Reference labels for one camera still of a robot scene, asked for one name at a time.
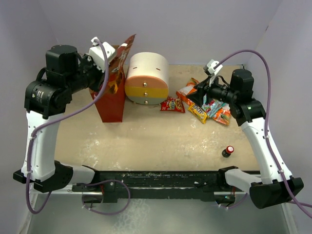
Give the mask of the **small red nut snack pack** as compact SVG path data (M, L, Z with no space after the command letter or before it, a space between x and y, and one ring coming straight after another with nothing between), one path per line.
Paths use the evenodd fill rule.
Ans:
M178 97L168 96L165 101L161 103L161 111L185 113L183 102Z

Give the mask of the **red Doritos chip bag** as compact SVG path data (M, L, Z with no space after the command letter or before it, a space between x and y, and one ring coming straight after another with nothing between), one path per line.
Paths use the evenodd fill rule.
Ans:
M121 82L124 80L123 65L133 45L135 36L136 34L133 34L121 45L113 46L116 49L116 56L109 64L109 79L104 91L105 94L116 94Z

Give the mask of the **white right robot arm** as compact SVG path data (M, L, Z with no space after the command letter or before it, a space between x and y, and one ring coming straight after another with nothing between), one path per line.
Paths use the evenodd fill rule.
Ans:
M219 84L217 78L209 75L194 86L195 91L187 98L201 107L211 99L229 104L230 113L246 135L260 168L260 177L253 176L236 166L218 171L217 186L223 191L231 187L246 192L253 204L267 208L291 201L304 187L301 178L293 177L285 165L266 126L266 112L260 101L253 98L254 78L244 69L232 72L230 83Z

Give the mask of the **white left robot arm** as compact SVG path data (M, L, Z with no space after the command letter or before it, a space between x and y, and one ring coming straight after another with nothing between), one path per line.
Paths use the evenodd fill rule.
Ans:
M94 169L56 161L55 148L60 119L72 95L88 88L98 92L107 84L114 52L109 44L95 42L82 57L71 45L56 45L46 52L46 66L25 91L27 152L22 168L13 173L14 180L32 182L42 193L77 183L89 191L100 187Z

